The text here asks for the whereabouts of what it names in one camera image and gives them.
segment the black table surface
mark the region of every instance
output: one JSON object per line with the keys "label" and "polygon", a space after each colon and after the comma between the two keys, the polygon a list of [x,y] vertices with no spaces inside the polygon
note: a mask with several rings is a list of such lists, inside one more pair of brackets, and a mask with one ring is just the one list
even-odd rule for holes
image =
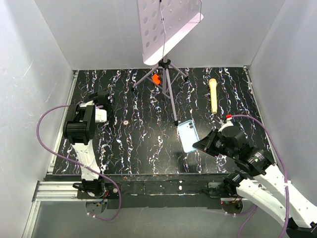
{"label": "black table surface", "polygon": [[[184,82],[178,76],[172,85],[176,113],[180,122],[193,120],[199,138],[227,114],[250,115],[260,119],[247,77],[242,68],[183,68],[189,76]],[[184,153],[177,127],[173,125],[170,100],[149,80],[135,91],[132,85],[149,69],[81,70],[72,103],[81,103],[85,96],[107,89],[115,98],[109,125],[96,125],[93,147],[97,163],[104,174],[187,174],[230,173],[234,162],[225,157],[212,157],[203,152]],[[177,75],[170,70],[171,80]],[[208,81],[217,80],[218,113],[211,115]],[[124,126],[122,121],[129,120]],[[265,133],[255,122],[237,119],[251,145],[269,150]],[[76,159],[75,151],[62,138],[58,152]],[[80,167],[57,158],[54,175],[78,175]]]}

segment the small round object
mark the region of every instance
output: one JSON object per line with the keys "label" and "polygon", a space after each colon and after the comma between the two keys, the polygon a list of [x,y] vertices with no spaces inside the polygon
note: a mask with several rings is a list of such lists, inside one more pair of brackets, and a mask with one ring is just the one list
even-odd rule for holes
{"label": "small round object", "polygon": [[122,124],[123,124],[124,126],[128,126],[128,125],[130,124],[130,122],[129,122],[128,120],[124,120],[124,121],[122,122]]}

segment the white wall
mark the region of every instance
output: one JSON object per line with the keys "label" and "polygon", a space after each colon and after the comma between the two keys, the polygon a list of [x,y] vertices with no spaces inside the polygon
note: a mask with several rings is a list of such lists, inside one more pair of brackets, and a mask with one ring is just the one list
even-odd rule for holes
{"label": "white wall", "polygon": [[265,125],[294,185],[317,205],[317,2],[286,0],[251,65]]}
{"label": "white wall", "polygon": [[[18,238],[50,158],[37,142],[36,123],[65,103],[72,70],[33,0],[0,0],[0,6],[0,236]],[[42,126],[50,147],[61,113]]]}
{"label": "white wall", "polygon": [[[35,2],[72,69],[148,67],[137,0]],[[169,58],[179,67],[250,65],[283,2],[203,0],[203,21]]]}

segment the phone case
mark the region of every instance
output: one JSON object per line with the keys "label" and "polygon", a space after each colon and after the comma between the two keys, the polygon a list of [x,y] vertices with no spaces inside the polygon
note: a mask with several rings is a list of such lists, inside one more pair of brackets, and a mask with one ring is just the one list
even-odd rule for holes
{"label": "phone case", "polygon": [[199,141],[199,137],[195,128],[195,124],[192,120],[181,123],[178,126],[178,134],[185,153],[197,150],[193,147],[193,144]]}

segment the cable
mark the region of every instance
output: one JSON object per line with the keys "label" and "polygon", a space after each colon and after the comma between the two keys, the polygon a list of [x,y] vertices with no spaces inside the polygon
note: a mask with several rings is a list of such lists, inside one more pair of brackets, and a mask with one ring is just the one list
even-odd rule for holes
{"label": "cable", "polygon": [[[286,166],[285,166],[285,163],[284,161],[282,160],[282,157],[279,153],[279,151],[277,150],[277,147],[276,145],[274,144],[273,140],[272,140],[272,137],[270,135],[270,133],[268,132],[268,130],[265,128],[265,126],[260,122],[258,121],[257,119],[255,119],[254,117],[252,116],[248,116],[248,115],[232,115],[231,116],[232,118],[248,118],[248,119],[252,119],[254,120],[257,124],[259,124],[263,129],[264,131],[266,132],[269,140],[271,141],[272,143],[272,146],[273,146],[273,149],[274,151],[276,152],[276,155],[278,157],[278,160],[280,161],[281,163],[281,166],[283,168],[283,175],[284,175],[284,182],[285,184],[288,183],[288,179],[287,179],[287,169],[286,169]],[[283,226],[283,229],[279,235],[279,238],[283,238],[283,236],[285,235],[286,233],[286,229],[287,229],[287,225],[288,225],[288,220],[289,220],[289,191],[288,191],[288,186],[285,186],[285,196],[286,196],[286,214],[285,214],[285,222],[284,222],[284,226]]]}
{"label": "cable", "polygon": [[161,1],[159,1],[159,10],[160,10],[160,15],[162,17],[162,23],[163,23],[163,28],[164,28],[164,44],[163,44],[163,54],[162,54],[162,59],[164,58],[164,49],[165,49],[165,40],[166,40],[166,29],[165,29],[165,24],[164,24],[164,18],[163,18],[163,13],[162,13],[162,8],[160,6]]}
{"label": "cable", "polygon": [[79,165],[79,166],[85,167],[86,169],[90,170],[91,172],[93,172],[93,173],[95,173],[95,174],[98,174],[99,176],[101,176],[101,177],[103,177],[104,179],[106,179],[106,180],[110,181],[111,183],[113,183],[113,185],[115,186],[115,188],[118,189],[118,195],[119,195],[119,207],[118,207],[118,210],[117,210],[116,214],[115,214],[113,217],[111,217],[111,218],[105,218],[105,217],[102,217],[102,216],[98,216],[98,215],[89,213],[89,215],[91,215],[92,217],[97,217],[97,218],[102,219],[102,220],[104,220],[104,221],[112,221],[113,219],[115,219],[115,218],[118,216],[118,214],[119,214],[119,212],[120,212],[120,209],[121,209],[121,204],[122,204],[121,192],[120,192],[119,186],[115,183],[115,181],[113,181],[112,179],[108,178],[107,176],[105,176],[105,175],[103,175],[103,174],[101,174],[101,173],[98,173],[97,171],[91,169],[90,167],[85,166],[84,164],[82,164],[82,163],[80,163],[80,162],[78,162],[78,161],[69,159],[69,158],[67,158],[67,157],[65,157],[65,156],[63,156],[63,155],[60,155],[60,154],[54,152],[54,151],[51,150],[49,147],[47,147],[47,146],[43,143],[43,141],[41,140],[41,138],[40,138],[40,125],[41,125],[41,122],[42,122],[43,118],[44,118],[48,113],[50,113],[51,111],[53,111],[53,110],[55,110],[55,109],[58,109],[58,108],[66,108],[66,107],[69,107],[69,106],[70,106],[70,105],[61,105],[61,106],[57,106],[57,107],[54,107],[54,108],[49,109],[48,111],[46,111],[46,112],[40,117],[40,119],[39,119],[39,121],[38,121],[38,124],[37,124],[37,126],[36,126],[36,137],[37,137],[37,139],[39,140],[39,143],[44,147],[44,149],[46,149],[47,151],[51,152],[53,155],[56,155],[56,156],[58,156],[58,157],[61,157],[62,159],[66,160],[66,161],[68,161],[68,162],[71,162],[71,163],[77,164],[77,165]]}
{"label": "cable", "polygon": [[253,209],[253,212],[249,215],[249,217],[244,221],[244,223],[242,223],[239,231],[238,231],[238,235],[237,238],[240,237],[240,234],[242,232],[242,229],[244,228],[244,226],[247,224],[247,222],[251,219],[251,217],[255,214],[256,210],[257,210],[258,206],[255,205],[255,208]]}

